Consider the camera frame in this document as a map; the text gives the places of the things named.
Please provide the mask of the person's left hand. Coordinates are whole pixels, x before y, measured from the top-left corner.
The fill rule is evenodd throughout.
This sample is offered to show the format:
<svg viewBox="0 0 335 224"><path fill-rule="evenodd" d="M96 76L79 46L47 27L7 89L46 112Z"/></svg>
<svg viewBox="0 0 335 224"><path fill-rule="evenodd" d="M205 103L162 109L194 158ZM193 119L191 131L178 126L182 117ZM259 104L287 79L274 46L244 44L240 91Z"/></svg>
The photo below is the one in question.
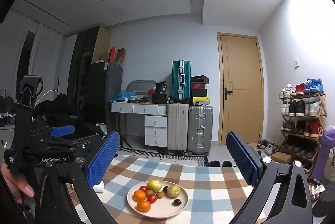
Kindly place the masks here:
<svg viewBox="0 0 335 224"><path fill-rule="evenodd" d="M1 174L17 203L23 204L22 194L29 197L35 195L33 188L22 174L11 174L5 164L1 165Z"/></svg>

